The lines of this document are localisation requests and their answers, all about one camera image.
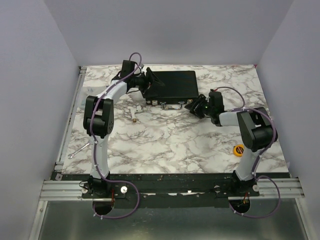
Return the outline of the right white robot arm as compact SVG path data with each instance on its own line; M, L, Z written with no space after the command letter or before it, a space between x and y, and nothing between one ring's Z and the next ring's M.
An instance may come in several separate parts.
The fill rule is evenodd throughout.
M244 150L233 171L230 191L241 196L256 182L261 155L278 139L277 130L264 107L225 110L222 93L212 90L208 99L201 94L185 106L196 117L209 117L217 127L238 127Z

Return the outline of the black poker chip case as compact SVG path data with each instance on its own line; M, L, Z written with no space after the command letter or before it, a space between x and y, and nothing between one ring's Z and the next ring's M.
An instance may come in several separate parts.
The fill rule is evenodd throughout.
M193 70L154 71L165 84L160 94L142 93L148 105L160 105L163 110L181 110L199 96L196 72Z

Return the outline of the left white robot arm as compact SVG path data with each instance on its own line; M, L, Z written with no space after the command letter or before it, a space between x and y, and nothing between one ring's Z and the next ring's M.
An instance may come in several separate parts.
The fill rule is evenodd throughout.
M130 89L137 87L143 94L152 86L165 84L148 67L141 70L139 63L124 60L121 70L111 79L110 85L96 96L85 101L83 128L90 136L92 165L87 181L88 191L104 198L110 194L112 181L108 179L108 140L114 128L114 105Z

